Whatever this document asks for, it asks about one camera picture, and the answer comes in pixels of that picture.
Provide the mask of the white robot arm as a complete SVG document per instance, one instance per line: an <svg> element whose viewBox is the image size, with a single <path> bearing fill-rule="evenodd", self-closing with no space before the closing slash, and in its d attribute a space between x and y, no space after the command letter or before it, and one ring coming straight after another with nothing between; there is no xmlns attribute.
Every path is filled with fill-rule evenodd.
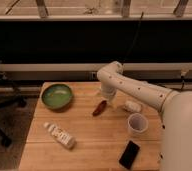
<svg viewBox="0 0 192 171"><path fill-rule="evenodd" d="M125 77L118 61L100 68L97 79L104 98L113 99L120 90L158 112L162 122L159 171L192 171L192 91Z"/></svg>

